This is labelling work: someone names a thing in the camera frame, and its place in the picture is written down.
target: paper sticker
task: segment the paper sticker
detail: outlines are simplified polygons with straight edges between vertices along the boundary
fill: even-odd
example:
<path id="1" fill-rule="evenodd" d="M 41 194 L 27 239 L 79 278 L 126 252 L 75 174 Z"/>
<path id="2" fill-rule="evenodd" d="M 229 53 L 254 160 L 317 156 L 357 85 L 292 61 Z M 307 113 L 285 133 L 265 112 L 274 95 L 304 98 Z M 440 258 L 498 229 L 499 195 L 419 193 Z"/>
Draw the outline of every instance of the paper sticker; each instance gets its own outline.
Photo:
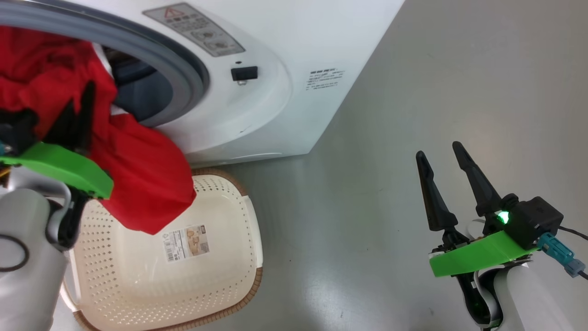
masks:
<path id="1" fill-rule="evenodd" d="M 210 252 L 204 225 L 164 233 L 162 238 L 168 262 L 181 261 Z"/>
<path id="2" fill-rule="evenodd" d="M 339 70 L 337 68 L 311 71 L 308 80 L 306 81 L 306 90 L 319 90 L 321 88 L 335 87 L 339 85 L 339 81 L 343 78 L 344 73 L 345 70 Z"/>
<path id="3" fill-rule="evenodd" d="M 143 14 L 174 29 L 213 57 L 245 52 L 231 35 L 188 4 L 150 9 Z"/>

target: laundry basket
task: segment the laundry basket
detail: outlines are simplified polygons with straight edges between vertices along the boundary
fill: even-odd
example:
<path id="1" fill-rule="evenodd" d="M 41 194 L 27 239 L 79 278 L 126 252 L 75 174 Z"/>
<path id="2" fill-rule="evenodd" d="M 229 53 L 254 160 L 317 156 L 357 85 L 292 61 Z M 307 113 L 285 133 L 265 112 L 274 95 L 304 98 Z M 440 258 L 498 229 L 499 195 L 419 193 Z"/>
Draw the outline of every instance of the laundry basket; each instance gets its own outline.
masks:
<path id="1" fill-rule="evenodd" d="M 253 298 L 263 253 L 251 200 L 222 171 L 192 179 L 192 206 L 155 236 L 126 229 L 97 201 L 86 205 L 73 284 L 61 290 L 83 329 L 188 330 Z"/>

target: barcode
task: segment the barcode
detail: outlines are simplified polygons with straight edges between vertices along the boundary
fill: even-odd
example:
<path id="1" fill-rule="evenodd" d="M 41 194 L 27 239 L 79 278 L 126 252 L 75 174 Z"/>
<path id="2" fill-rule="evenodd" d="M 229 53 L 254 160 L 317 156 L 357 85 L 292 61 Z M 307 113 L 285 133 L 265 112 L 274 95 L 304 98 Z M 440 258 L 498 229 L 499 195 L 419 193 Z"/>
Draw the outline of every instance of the barcode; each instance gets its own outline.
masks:
<path id="1" fill-rule="evenodd" d="M 166 240 L 164 242 L 165 245 L 165 253 L 168 255 L 168 262 L 173 261 L 173 250 L 172 250 L 172 241 Z"/>

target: gray warning sticker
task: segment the gray warning sticker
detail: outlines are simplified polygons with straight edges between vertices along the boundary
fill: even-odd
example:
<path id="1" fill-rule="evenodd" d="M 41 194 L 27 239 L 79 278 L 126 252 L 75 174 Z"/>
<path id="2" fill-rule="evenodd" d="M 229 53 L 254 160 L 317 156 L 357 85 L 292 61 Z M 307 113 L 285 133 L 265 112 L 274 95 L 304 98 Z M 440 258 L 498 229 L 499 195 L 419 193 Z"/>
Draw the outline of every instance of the gray warning sticker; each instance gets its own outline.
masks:
<path id="1" fill-rule="evenodd" d="M 339 81 L 343 78 L 344 73 L 345 70 L 339 70 L 337 68 L 311 71 L 308 80 L 306 81 L 306 90 L 319 90 L 321 88 L 335 87 L 339 85 Z"/>
<path id="2" fill-rule="evenodd" d="M 231 35 L 188 4 L 150 9 L 143 14 L 174 29 L 213 57 L 245 52 Z"/>

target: green led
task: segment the green led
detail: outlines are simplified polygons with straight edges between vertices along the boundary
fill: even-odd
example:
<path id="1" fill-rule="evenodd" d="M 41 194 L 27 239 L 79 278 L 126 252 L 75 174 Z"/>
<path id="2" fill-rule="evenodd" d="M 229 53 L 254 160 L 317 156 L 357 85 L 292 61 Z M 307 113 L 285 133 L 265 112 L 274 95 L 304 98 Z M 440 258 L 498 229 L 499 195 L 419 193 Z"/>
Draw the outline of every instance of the green led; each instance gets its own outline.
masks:
<path id="1" fill-rule="evenodd" d="M 509 222 L 509 212 L 508 211 L 501 211 L 498 213 L 498 218 L 504 224 Z"/>

